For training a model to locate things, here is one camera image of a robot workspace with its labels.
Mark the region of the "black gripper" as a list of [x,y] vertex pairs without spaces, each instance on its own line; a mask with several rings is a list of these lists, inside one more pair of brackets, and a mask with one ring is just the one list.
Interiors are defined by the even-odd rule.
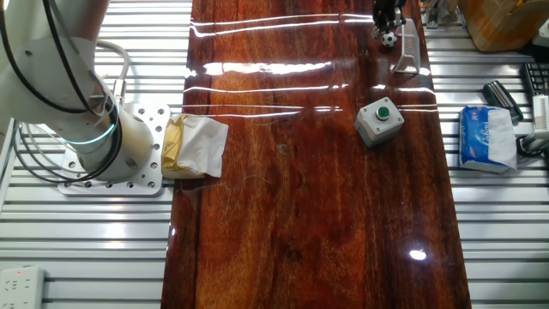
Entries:
[[371,36],[378,39],[380,34],[386,30],[388,25],[389,32],[394,32],[398,27],[406,23],[406,18],[402,16],[400,10],[406,4],[406,0],[374,0],[373,1],[373,21],[374,28]]

